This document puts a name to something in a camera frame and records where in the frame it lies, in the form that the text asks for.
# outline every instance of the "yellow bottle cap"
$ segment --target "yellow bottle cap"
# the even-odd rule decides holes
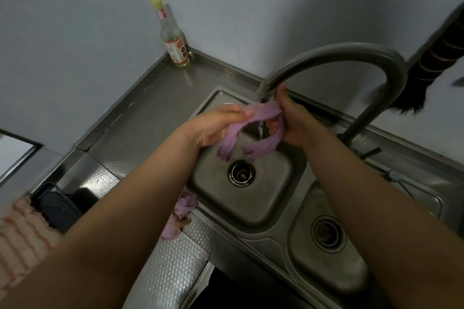
[[[151,0],[151,3],[153,4],[154,8],[156,10],[163,10],[164,5],[162,0]]]

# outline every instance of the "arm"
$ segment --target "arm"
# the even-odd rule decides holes
[[[334,212],[396,308],[463,308],[464,242],[278,90],[284,141],[301,148]],[[270,133],[276,122],[268,122]]]
[[[120,308],[158,242],[200,148],[247,120],[224,105],[178,128],[96,203],[1,302],[2,308]]]

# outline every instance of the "bottle label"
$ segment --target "bottle label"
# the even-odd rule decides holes
[[[160,20],[165,20],[165,19],[167,19],[167,14],[166,14],[166,12],[164,11],[164,9],[157,10],[156,13],[158,14],[158,18],[159,18]]]
[[[182,64],[189,60],[189,52],[182,36],[178,37],[174,42],[165,42],[164,44],[166,44],[167,52],[176,64]]]

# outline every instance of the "double sink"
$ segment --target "double sink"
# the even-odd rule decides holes
[[[220,104],[250,102],[249,98],[218,86],[193,116]],[[315,117],[334,134],[344,130],[340,121],[333,121],[334,116],[332,121]],[[449,221],[451,228],[457,228],[464,201],[456,196],[453,187],[461,183],[462,172],[365,131],[353,140],[352,149],[364,154],[381,146],[383,151],[367,158],[366,163],[382,176],[395,170],[400,177],[389,181],[437,218]],[[275,151],[252,164],[245,162],[240,147],[259,137],[258,123],[245,127],[229,162],[217,158],[218,144],[201,151],[188,182],[189,189],[198,195],[199,211],[262,259],[269,270],[280,274],[313,306],[388,307],[305,155],[282,142]],[[426,164],[428,159],[433,163]]]

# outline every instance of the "broom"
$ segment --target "broom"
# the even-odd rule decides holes
[[[406,87],[390,108],[401,114],[411,110],[415,114],[422,111],[427,88],[462,56],[464,56],[464,11],[411,67]]]

